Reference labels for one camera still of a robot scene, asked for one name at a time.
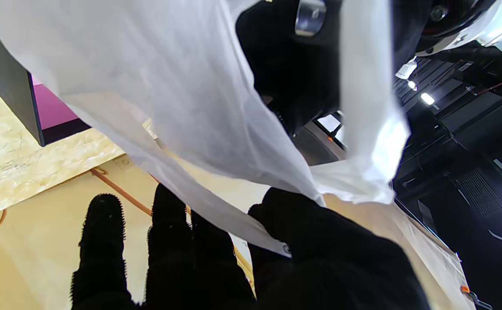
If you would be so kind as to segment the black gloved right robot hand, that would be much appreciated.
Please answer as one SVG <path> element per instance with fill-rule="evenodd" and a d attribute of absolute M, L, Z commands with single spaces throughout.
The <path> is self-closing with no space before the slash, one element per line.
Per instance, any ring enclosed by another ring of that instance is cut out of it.
<path fill-rule="evenodd" d="M 285 242 L 291 258 L 249 245 L 254 287 L 237 264 L 229 234 L 156 188 L 147 232 L 142 303 L 127 288 L 120 200 L 100 194 L 88 206 L 74 310 L 428 310 L 403 249 L 303 195 L 267 190 L 249 216 Z"/>

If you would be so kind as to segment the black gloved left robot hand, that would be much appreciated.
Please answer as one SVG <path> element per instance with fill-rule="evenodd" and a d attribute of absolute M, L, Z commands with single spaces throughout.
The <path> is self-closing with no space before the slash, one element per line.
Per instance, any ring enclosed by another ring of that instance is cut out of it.
<path fill-rule="evenodd" d="M 293 136 L 308 122 L 334 113 L 340 105 L 340 0 L 328 0 L 318 33 L 294 31 L 296 0 L 260 1 L 242 12 L 236 33 L 254 74 L 254 87 L 285 131 Z"/>

